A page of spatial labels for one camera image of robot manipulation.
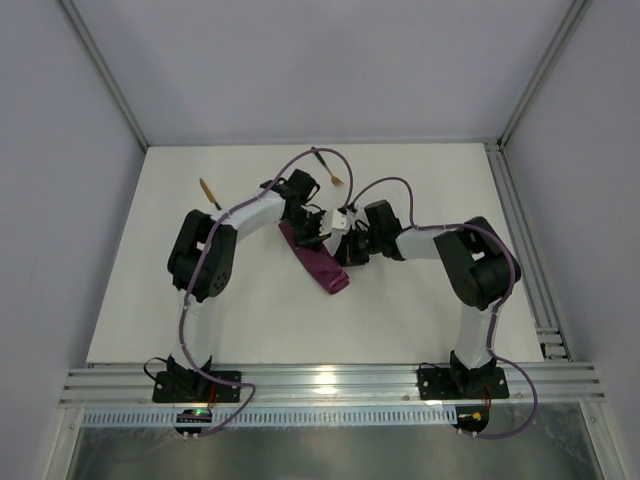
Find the purple cloth napkin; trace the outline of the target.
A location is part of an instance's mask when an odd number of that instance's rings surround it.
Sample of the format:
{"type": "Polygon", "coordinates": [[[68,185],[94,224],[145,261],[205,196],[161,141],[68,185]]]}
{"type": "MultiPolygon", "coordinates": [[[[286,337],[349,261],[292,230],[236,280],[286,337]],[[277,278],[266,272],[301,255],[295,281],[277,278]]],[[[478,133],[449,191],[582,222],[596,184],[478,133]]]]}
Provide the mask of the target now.
{"type": "Polygon", "coordinates": [[[324,246],[318,251],[299,247],[291,227],[280,222],[278,228],[300,264],[326,293],[335,295],[349,286],[349,275],[324,246]]]}

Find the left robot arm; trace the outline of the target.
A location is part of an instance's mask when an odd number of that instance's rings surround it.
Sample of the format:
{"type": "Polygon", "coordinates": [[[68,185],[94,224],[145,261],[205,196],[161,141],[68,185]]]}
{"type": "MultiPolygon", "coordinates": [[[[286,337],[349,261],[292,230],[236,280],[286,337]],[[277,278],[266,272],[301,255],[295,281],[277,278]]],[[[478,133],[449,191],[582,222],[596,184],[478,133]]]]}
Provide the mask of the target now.
{"type": "Polygon", "coordinates": [[[221,210],[217,217],[200,210],[186,215],[167,262],[172,285],[183,293],[178,324],[181,357],[171,354],[164,360],[165,369],[155,377],[155,402],[203,402],[214,385],[231,389],[241,381],[213,374],[210,357],[198,363],[188,347],[187,327],[194,307],[227,287],[236,247],[249,235],[276,224],[301,265],[326,292],[336,293],[348,284],[344,270],[324,246],[320,228],[325,211],[311,204],[319,191],[311,175],[296,169],[287,179],[265,182],[256,195],[221,210]]]}

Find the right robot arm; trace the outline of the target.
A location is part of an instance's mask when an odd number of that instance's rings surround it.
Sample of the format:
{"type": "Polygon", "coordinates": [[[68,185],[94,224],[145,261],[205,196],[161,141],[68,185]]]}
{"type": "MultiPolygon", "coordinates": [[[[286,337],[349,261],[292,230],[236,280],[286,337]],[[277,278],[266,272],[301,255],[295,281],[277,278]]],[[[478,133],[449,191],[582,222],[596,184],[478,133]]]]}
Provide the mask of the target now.
{"type": "Polygon", "coordinates": [[[376,254],[395,261],[439,261],[462,303],[449,364],[419,365],[419,397],[507,399],[509,387],[492,342],[499,310],[521,279],[521,270],[489,222],[477,216],[454,226],[403,227],[386,200],[367,205],[364,216],[350,222],[337,246],[334,258],[341,266],[364,265],[376,254]]]}

